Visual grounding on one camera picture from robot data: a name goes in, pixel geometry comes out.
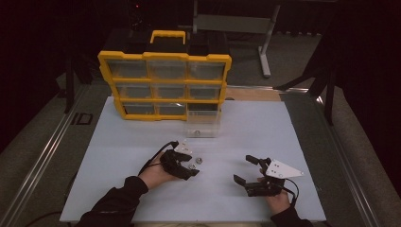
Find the hand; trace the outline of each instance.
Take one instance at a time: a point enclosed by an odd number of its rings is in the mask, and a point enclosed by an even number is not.
[[[285,190],[281,190],[280,194],[272,196],[272,197],[265,197],[266,202],[271,210],[273,215],[277,215],[287,209],[289,209],[289,198],[288,193]]]
[[[170,175],[165,172],[162,165],[160,164],[161,152],[157,157],[149,164],[149,166],[138,176],[147,185],[148,189],[155,188],[162,183],[177,180],[177,177]]]

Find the black sleeve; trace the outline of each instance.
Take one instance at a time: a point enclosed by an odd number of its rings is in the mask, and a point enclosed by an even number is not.
[[[270,218],[277,227],[312,227],[312,223],[307,219],[300,219],[293,206],[289,209],[273,215]]]
[[[112,188],[90,212],[85,213],[76,227],[129,226],[139,198],[148,192],[147,185],[138,177],[129,177],[121,188]]]

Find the metal stand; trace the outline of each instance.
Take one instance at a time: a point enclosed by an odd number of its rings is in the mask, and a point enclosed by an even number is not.
[[[263,46],[258,47],[258,52],[260,63],[262,65],[263,76],[265,78],[269,78],[271,73],[266,52],[279,10],[280,5],[276,5],[270,18],[198,14],[198,0],[194,0],[192,29],[194,34],[196,34],[198,30],[202,29],[266,34],[266,40],[263,43]]]

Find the yellow storage organizer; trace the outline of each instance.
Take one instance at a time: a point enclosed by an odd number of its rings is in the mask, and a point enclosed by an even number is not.
[[[219,118],[232,62],[223,33],[117,29],[98,59],[124,119]]]

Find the metal frame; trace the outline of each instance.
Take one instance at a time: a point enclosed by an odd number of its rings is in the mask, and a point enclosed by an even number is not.
[[[77,108],[79,101],[88,91],[89,85],[80,86],[78,93],[76,95],[76,102],[71,106],[70,112],[65,113],[62,117],[58,127],[54,130],[51,138],[47,142],[44,150],[39,156],[36,163],[29,170],[26,178],[24,179],[21,187],[19,188],[15,198],[12,200],[9,209],[6,214],[3,216],[3,219],[0,221],[1,227],[9,227],[14,226],[20,217],[22,211],[26,207],[26,203],[28,202],[30,196],[36,188],[39,180],[42,178],[44,171],[47,168],[47,165],[50,163],[53,154],[56,152],[59,143],[61,142],[65,132],[67,131],[70,123],[74,117],[73,112]]]
[[[273,14],[269,19],[198,14],[198,0],[194,0],[194,16],[192,29],[194,33],[197,33],[198,30],[204,29],[266,34],[265,42],[262,46],[258,47],[258,52],[263,70],[263,76],[265,78],[269,78],[271,76],[271,72],[266,52],[279,10],[280,5],[276,5]]]

